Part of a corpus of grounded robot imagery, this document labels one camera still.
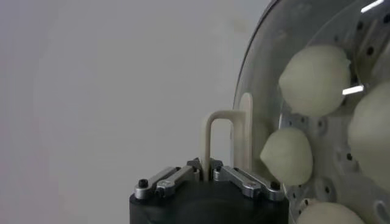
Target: gray background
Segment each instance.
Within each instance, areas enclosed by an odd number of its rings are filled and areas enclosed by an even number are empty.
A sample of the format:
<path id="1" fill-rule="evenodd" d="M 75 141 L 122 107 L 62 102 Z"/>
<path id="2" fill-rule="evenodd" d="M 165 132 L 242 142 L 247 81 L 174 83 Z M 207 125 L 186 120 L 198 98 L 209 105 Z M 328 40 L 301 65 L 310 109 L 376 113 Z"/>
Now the gray background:
<path id="1" fill-rule="evenodd" d="M 2 0 L 0 223 L 127 223 L 137 179 L 199 156 L 232 107 L 268 2 Z"/>

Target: black screw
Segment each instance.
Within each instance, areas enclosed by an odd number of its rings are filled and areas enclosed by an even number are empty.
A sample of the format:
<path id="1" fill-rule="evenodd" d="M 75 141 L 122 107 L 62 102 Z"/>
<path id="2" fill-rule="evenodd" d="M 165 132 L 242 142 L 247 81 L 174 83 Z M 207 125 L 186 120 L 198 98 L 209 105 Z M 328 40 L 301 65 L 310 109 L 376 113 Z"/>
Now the black screw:
<path id="1" fill-rule="evenodd" d="M 138 187 L 140 188 L 146 188 L 147 187 L 147 179 L 140 179 L 138 181 Z"/>
<path id="2" fill-rule="evenodd" d="M 347 160 L 349 160 L 349 161 L 352 160 L 352 155 L 351 155 L 351 153 L 348 153 L 348 154 L 347 154 Z"/>
<path id="3" fill-rule="evenodd" d="M 273 190 L 280 190 L 280 184 L 279 183 L 276 183 L 275 181 L 272 181 L 271 182 L 271 188 L 273 189 Z"/>

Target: white u-shaped hook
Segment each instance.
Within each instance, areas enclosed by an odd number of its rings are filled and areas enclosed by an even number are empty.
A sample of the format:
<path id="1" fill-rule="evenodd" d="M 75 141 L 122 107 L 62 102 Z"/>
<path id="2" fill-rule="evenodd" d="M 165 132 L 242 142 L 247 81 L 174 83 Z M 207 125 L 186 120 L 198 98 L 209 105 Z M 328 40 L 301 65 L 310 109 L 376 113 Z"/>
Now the white u-shaped hook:
<path id="1" fill-rule="evenodd" d="M 233 124 L 233 166 L 247 171 L 252 170 L 252 95 L 244 93 L 239 110 L 220 110 L 211 113 L 202 126 L 203 180 L 208 181 L 210 169 L 211 126 L 217 119 L 227 119 Z"/>

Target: transparent dome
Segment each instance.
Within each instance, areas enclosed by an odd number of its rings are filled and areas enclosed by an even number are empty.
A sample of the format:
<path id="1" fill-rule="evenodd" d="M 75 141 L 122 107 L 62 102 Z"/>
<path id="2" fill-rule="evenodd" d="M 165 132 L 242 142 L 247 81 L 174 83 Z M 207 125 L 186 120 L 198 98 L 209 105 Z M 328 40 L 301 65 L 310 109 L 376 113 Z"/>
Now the transparent dome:
<path id="1" fill-rule="evenodd" d="M 390 81 L 389 40 L 390 1 L 386 0 L 273 1 L 261 17 L 244 57 L 233 108 L 238 109 L 244 93 L 251 93 L 252 171 L 270 180 L 275 177 L 260 159 L 269 135 L 285 127 L 295 127 L 306 134 L 313 155 L 313 173 L 304 184 L 285 186 L 293 220 L 307 205 L 306 200 L 320 200 L 344 204 L 366 223 L 390 223 L 390 192 L 362 173 L 362 164 L 348 142 L 356 106 L 381 83 Z M 302 114 L 287 102 L 279 85 L 280 76 L 296 53 L 323 45 L 345 52 L 350 61 L 347 86 L 339 97 L 329 95 L 340 100 L 331 112 L 320 116 Z M 302 79 L 294 82 L 300 82 L 302 89 L 323 88 L 307 87 L 313 82 Z M 389 107 L 389 99 L 380 103 Z M 369 120 L 370 128 L 375 128 L 381 117 L 364 119 Z M 390 127 L 387 120 L 383 122 Z"/>

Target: white ball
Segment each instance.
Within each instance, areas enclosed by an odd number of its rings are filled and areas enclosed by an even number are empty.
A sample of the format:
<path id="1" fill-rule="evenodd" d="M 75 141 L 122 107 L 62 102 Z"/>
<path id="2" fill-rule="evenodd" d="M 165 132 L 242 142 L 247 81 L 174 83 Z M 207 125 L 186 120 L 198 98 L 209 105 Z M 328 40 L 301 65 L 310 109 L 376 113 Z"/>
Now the white ball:
<path id="1" fill-rule="evenodd" d="M 282 128 L 271 134 L 260 159 L 276 179 L 287 185 L 305 183 L 313 169 L 309 141 L 296 128 Z"/>
<path id="2" fill-rule="evenodd" d="M 296 53 L 279 78 L 293 113 L 324 116 L 335 111 L 350 86 L 350 61 L 341 48 L 311 46 Z"/>
<path id="3" fill-rule="evenodd" d="M 353 211 L 337 203 L 310 205 L 299 216 L 297 224 L 364 224 Z"/>
<path id="4" fill-rule="evenodd" d="M 356 106 L 348 143 L 362 172 L 390 192 L 390 82 L 378 85 Z"/>

